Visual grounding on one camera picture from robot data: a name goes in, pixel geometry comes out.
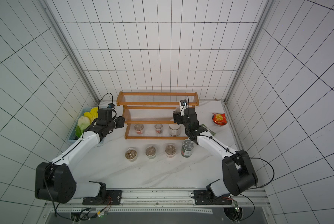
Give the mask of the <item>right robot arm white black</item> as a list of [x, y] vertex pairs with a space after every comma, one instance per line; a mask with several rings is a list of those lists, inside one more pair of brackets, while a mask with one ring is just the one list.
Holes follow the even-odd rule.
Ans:
[[181, 106], [175, 109], [173, 121], [185, 127], [189, 140], [220, 159], [223, 176], [208, 186], [214, 196], [238, 196], [257, 184], [258, 177], [248, 153], [234, 150], [215, 138], [208, 129], [199, 124], [194, 108]]

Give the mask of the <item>green label seed jar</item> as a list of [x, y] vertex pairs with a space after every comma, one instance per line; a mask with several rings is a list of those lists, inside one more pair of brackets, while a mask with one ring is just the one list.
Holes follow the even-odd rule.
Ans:
[[149, 158], [149, 159], [153, 159], [156, 157], [157, 155], [157, 149], [155, 148], [155, 146], [148, 146], [145, 150], [145, 155]]

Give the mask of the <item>dark green tin can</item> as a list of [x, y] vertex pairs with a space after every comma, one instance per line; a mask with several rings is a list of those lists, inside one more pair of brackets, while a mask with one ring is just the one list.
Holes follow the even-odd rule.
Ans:
[[189, 158], [192, 155], [194, 143], [191, 140], [184, 140], [181, 148], [181, 155], [185, 158]]

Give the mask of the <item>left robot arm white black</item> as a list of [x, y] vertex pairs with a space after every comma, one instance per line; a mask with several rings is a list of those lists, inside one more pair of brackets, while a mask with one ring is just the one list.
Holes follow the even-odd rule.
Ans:
[[74, 179], [73, 171], [82, 158], [99, 144], [114, 129], [123, 128], [125, 118], [116, 115], [113, 104], [98, 109], [98, 117], [93, 120], [82, 136], [60, 156], [51, 162], [42, 162], [35, 173], [35, 197], [54, 203], [67, 203], [82, 198], [86, 202], [98, 204], [107, 200], [106, 185], [88, 181], [79, 183]]

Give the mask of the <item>yellow label seed jar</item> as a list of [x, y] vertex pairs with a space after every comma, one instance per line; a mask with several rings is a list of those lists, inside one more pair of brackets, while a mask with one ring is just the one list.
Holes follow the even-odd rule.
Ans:
[[125, 152], [125, 158], [128, 161], [136, 161], [138, 157], [138, 153], [134, 148], [129, 148], [126, 152]]

